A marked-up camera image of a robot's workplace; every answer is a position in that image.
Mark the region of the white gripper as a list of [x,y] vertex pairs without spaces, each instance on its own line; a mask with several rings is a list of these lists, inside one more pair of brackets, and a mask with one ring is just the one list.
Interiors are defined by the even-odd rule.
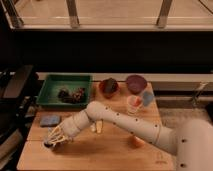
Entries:
[[44,140],[45,143],[53,144],[53,146],[56,146],[59,143],[64,143],[68,141],[73,142],[73,138],[80,133],[80,129],[77,127],[72,117],[63,120],[59,124],[59,126],[52,129],[48,129],[48,134]]

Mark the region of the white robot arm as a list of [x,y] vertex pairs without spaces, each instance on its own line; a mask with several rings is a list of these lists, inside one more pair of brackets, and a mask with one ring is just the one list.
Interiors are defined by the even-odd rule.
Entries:
[[176,129],[113,111],[98,101],[90,102],[80,112],[57,125],[44,144],[73,140],[95,121],[106,121],[126,130],[153,146],[176,156],[176,171],[213,171],[213,125],[202,119],[183,122]]

